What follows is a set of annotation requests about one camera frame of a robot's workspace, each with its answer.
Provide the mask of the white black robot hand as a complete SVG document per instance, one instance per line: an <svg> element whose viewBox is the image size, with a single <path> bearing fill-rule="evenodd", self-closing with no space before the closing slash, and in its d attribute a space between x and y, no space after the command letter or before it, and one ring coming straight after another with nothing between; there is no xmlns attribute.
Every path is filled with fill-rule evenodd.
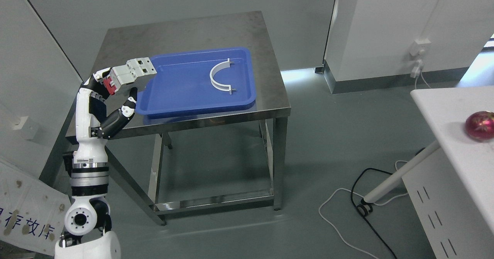
<svg viewBox="0 0 494 259"><path fill-rule="evenodd" d="M92 74L81 85L76 95L76 141L79 147L73 153L76 169L101 167L108 162L105 146L134 117L137 88L132 87L121 107L107 115L106 99L116 93L111 84L111 68Z"/></svg>

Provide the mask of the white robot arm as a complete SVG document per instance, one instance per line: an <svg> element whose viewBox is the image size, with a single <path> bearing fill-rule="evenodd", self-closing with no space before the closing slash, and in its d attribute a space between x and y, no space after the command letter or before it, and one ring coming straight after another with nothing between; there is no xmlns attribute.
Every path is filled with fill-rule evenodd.
<svg viewBox="0 0 494 259"><path fill-rule="evenodd" d="M121 246L112 231L106 163L65 161L73 203L64 217L65 231L55 244L55 259L120 259Z"/></svg>

